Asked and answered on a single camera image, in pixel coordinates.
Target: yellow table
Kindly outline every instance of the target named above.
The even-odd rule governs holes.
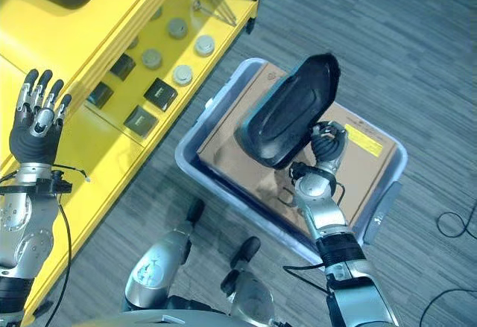
[[[258,3],[225,0],[237,17],[237,26],[233,27],[192,11],[194,0],[91,0],[79,12],[45,0],[0,1],[1,175],[16,166],[8,152],[7,137],[23,77],[32,67],[40,71],[50,68],[54,79],[65,80],[63,94],[70,92],[74,96],[56,162],[83,168],[91,177],[91,182],[85,182],[75,172],[65,175],[73,183],[73,192],[63,196],[63,205],[71,225],[73,253],[76,253],[248,19],[256,15]],[[201,1],[214,9],[207,0]],[[161,17],[149,22],[161,4]],[[44,25],[21,26],[14,20],[20,22],[15,13],[35,13],[26,17],[43,18]],[[187,22],[189,32],[183,39],[172,39],[168,35],[167,24],[174,17]],[[51,35],[52,28],[64,30]],[[139,44],[126,50],[138,33]],[[198,56],[193,49],[196,38],[202,34],[209,34],[215,40],[215,50],[208,57]],[[41,35],[50,42],[35,40]],[[155,48],[162,54],[162,65],[157,70],[142,65],[140,56],[146,48]],[[123,52],[136,62],[125,81],[107,71]],[[192,68],[194,77],[187,86],[178,86],[171,78],[178,64]],[[166,112],[143,96],[156,77],[177,90],[178,95]],[[84,99],[100,80],[113,90],[113,95],[98,109]],[[136,105],[158,119],[146,138],[123,125]],[[25,324],[32,322],[31,314],[66,266],[66,232],[60,218],[54,224],[54,237],[54,249],[27,301]]]

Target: black cable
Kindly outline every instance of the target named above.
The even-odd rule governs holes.
[[[305,282],[306,284],[312,286],[313,288],[316,288],[318,290],[320,290],[321,292],[324,292],[326,295],[329,295],[330,294],[330,291],[329,291],[329,288],[328,286],[326,286],[326,289],[322,288],[321,286],[318,286],[316,285],[315,283],[305,279],[304,277],[294,273],[292,270],[314,270],[314,269],[318,269],[320,267],[323,267],[325,266],[325,264],[321,263],[321,264],[318,264],[318,265],[311,265],[311,266],[289,266],[289,265],[283,265],[283,270],[286,272],[286,273],[289,273],[290,275],[292,275],[293,277],[296,277],[297,279],[299,279],[300,281],[303,281]]]
[[[72,171],[80,172],[81,174],[84,175],[84,179],[85,179],[87,182],[90,182],[90,179],[89,179],[89,177],[88,177],[88,175],[86,174],[86,172],[85,172],[84,169],[79,169],[79,168],[76,168],[76,167],[71,167],[71,166],[69,166],[69,165],[52,165],[52,167],[71,169]]]
[[[431,300],[431,302],[426,306],[426,308],[424,309],[424,312],[423,314],[421,315],[420,317],[420,320],[419,320],[419,327],[421,327],[423,325],[423,320],[424,320],[424,316],[426,315],[427,311],[431,308],[432,304],[434,302],[436,302],[438,299],[440,299],[443,295],[445,295],[446,293],[449,293],[449,292],[455,292],[455,291],[460,291],[460,292],[469,292],[469,293],[473,293],[473,292],[477,292],[477,290],[467,290],[465,288],[451,288],[449,290],[445,290],[441,293],[439,293],[435,298],[433,298]]]
[[[341,204],[341,201],[343,200],[343,197],[344,197],[344,193],[346,192],[346,189],[344,188],[344,184],[343,183],[339,183],[339,182],[336,182],[336,185],[339,185],[342,189],[341,191],[341,195],[338,199],[338,202],[336,204],[338,204],[338,206],[340,206]]]
[[[470,225],[470,221],[472,220],[472,216],[474,215],[474,213],[476,212],[476,207],[477,207],[477,200],[476,202],[474,203],[474,207],[472,207],[472,211],[470,212],[470,215],[469,215],[469,219],[467,220],[467,222],[465,223],[464,222],[464,219],[462,219],[462,216],[460,216],[459,214],[457,213],[454,213],[454,212],[445,212],[445,213],[442,213],[441,215],[439,215],[439,217],[437,217],[437,220],[436,220],[436,226],[437,226],[437,230],[439,230],[439,233],[448,237],[448,238],[458,238],[459,236],[462,236],[465,232],[467,234],[469,234],[471,237],[473,237],[474,239],[477,239],[477,236],[475,236],[473,233],[471,233],[469,231],[469,225]],[[446,234],[445,232],[443,232],[443,230],[441,229],[440,227],[440,219],[444,216],[444,215],[454,215],[456,216],[462,223],[462,230],[457,233],[456,235],[449,235],[449,234]]]
[[[68,265],[66,265],[65,282],[63,283],[63,288],[61,289],[60,297],[58,298],[57,304],[54,306],[54,310],[53,312],[51,312],[51,316],[46,322],[45,327],[48,327],[50,325],[51,320],[53,320],[54,315],[57,313],[58,308],[60,307],[61,301],[63,300],[63,296],[65,294],[66,285],[68,284],[69,271],[71,270],[71,267],[72,267],[72,255],[73,255],[72,254],[72,234],[69,229],[68,218],[66,217],[63,206],[61,205],[61,195],[60,195],[60,199],[58,200],[58,206],[60,208],[61,215],[63,216],[63,219],[65,221],[66,235],[68,236]]]
[[[9,174],[3,176],[2,178],[0,178],[0,183],[6,181],[6,180],[11,180],[12,178],[15,177],[15,175],[18,173],[18,171],[13,171],[13,172],[10,172]]]
[[[469,234],[471,237],[473,237],[474,239],[477,239],[477,236],[475,236],[473,233],[471,233],[469,231],[469,225],[470,225],[470,221],[472,220],[472,217],[474,215],[474,213],[476,212],[476,207],[477,207],[477,201],[474,203],[474,207],[472,207],[472,211],[470,212],[470,215],[469,215],[469,219],[467,220],[467,222],[465,223],[464,222],[464,219],[462,219],[462,216],[460,216],[459,214],[457,213],[454,213],[454,212],[444,212],[442,213],[441,215],[439,215],[437,217],[437,220],[436,220],[436,227],[437,227],[437,230],[439,230],[439,233],[448,237],[448,238],[458,238],[459,236],[462,236],[465,232],[467,234]],[[460,232],[458,232],[457,234],[455,235],[450,235],[450,234],[446,234],[442,228],[440,227],[440,219],[444,216],[444,215],[454,215],[456,216],[462,223],[462,230]],[[466,289],[466,288],[451,288],[449,290],[445,290],[441,293],[439,293],[434,299],[431,300],[431,302],[426,306],[426,308],[424,308],[424,312],[423,314],[421,315],[420,317],[420,320],[419,320],[419,327],[421,327],[423,325],[423,320],[424,320],[424,316],[426,315],[427,311],[431,308],[432,304],[434,302],[436,302],[438,299],[440,299],[443,295],[445,295],[446,293],[450,293],[450,292],[469,292],[469,293],[474,293],[474,292],[477,292],[477,290],[471,290],[471,289]]]

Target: sticker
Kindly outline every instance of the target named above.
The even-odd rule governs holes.
[[[380,143],[376,142],[371,137],[366,136],[363,132],[357,130],[350,124],[346,124],[344,128],[348,131],[348,138],[350,141],[355,142],[359,147],[371,153],[373,156],[379,157],[379,154],[381,154],[382,151],[382,145]]]

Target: brown cardboard box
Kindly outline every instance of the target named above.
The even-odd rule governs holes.
[[[288,168],[276,171],[260,165],[247,156],[233,135],[237,123],[248,109],[284,74],[276,66],[264,64],[209,134],[198,154],[201,160],[308,235],[303,217],[291,204],[294,187],[288,176]],[[339,104],[333,104],[320,120],[337,121],[348,130],[348,147],[336,179],[346,188],[341,210],[352,226],[389,164],[396,144]],[[310,145],[294,161],[314,165],[315,157]],[[338,200],[341,192],[341,188],[337,187],[335,200]]]

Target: blue plastic bin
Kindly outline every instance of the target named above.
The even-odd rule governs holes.
[[[244,189],[221,176],[220,172],[202,162],[197,154],[198,148],[220,121],[230,104],[234,102],[250,79],[265,63],[267,62],[263,59],[252,58],[240,64],[225,86],[214,98],[207,102],[205,110],[199,116],[195,125],[182,138],[176,148],[175,159],[186,174],[229,203],[237,212],[249,218],[304,259],[311,263],[318,263],[321,259],[314,244],[302,232],[268,210]],[[379,128],[374,128],[393,139],[397,144],[397,149],[353,227],[360,244],[370,244],[376,235],[379,225],[399,193],[400,184],[397,180],[408,161],[408,154],[401,143]]]

